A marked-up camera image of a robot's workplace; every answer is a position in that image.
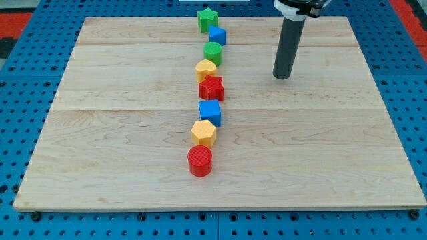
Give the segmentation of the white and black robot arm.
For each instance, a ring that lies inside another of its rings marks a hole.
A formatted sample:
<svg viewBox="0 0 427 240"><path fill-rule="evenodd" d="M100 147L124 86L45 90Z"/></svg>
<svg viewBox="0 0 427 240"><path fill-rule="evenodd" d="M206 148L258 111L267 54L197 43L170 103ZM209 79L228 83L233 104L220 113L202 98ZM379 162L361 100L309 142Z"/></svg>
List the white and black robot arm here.
<svg viewBox="0 0 427 240"><path fill-rule="evenodd" d="M318 18L331 0L273 0L274 7L290 21Z"/></svg>

